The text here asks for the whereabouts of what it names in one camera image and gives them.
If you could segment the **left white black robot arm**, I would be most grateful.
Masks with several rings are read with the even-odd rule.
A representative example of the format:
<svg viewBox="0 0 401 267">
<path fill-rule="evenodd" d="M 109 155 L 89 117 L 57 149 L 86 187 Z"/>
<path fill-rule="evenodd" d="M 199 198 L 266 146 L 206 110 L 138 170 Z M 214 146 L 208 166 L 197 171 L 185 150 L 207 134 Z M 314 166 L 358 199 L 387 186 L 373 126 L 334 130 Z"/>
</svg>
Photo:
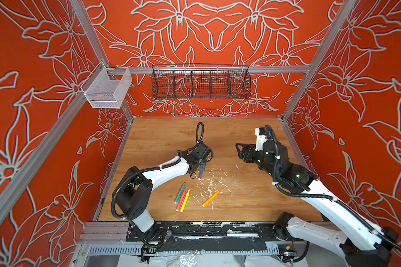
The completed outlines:
<svg viewBox="0 0 401 267">
<path fill-rule="evenodd" d="M 213 151 L 203 142 L 205 126 L 199 122 L 196 128 L 196 144 L 187 150 L 177 151 L 176 157 L 158 166 L 128 169 L 113 191 L 110 210 L 116 219 L 127 219 L 142 233 L 147 233 L 155 220 L 147 206 L 152 192 L 174 178 L 189 174 L 200 178 L 206 165 L 213 158 Z"/>
</svg>

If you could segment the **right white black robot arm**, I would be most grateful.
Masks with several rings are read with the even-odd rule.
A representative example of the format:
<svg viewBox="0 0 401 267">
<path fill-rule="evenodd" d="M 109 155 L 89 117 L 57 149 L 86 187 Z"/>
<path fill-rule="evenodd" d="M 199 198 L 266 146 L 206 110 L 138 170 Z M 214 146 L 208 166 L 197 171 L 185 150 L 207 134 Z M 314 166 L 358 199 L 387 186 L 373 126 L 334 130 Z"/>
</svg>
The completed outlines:
<svg viewBox="0 0 401 267">
<path fill-rule="evenodd" d="M 386 267 L 392 250 L 401 253 L 398 234 L 381 228 L 344 203 L 307 168 L 290 162 L 270 125 L 255 130 L 256 143 L 235 145 L 238 157 L 254 163 L 272 178 L 273 186 L 288 197 L 300 198 L 329 219 L 337 230 L 283 212 L 274 223 L 276 238 L 303 239 L 340 257 L 350 267 Z"/>
</svg>

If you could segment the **yellow marker pen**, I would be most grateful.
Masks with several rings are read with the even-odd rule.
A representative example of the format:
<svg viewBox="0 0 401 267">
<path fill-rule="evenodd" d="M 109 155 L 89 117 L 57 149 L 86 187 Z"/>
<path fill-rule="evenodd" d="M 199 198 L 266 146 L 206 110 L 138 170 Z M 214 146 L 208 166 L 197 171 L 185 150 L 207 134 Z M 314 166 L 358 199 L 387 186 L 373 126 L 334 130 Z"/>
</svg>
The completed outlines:
<svg viewBox="0 0 401 267">
<path fill-rule="evenodd" d="M 187 191 L 185 198 L 183 200 L 182 206 L 180 208 L 180 212 L 184 212 L 184 209 L 186 208 L 187 202 L 188 202 L 188 198 L 189 198 L 189 194 L 190 194 L 190 189 Z"/>
</svg>

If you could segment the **orange marker pen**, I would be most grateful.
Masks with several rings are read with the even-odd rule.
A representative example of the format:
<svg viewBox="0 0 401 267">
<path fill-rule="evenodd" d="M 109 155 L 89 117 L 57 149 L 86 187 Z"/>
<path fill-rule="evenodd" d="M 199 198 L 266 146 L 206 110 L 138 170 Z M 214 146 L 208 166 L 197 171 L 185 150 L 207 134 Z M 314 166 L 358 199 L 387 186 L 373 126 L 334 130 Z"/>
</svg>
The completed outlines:
<svg viewBox="0 0 401 267">
<path fill-rule="evenodd" d="M 211 197 L 209 197 L 203 204 L 203 207 L 206 207 L 209 203 L 211 203 L 216 197 L 217 195 L 219 195 L 221 193 L 220 190 L 216 191 Z"/>
</svg>

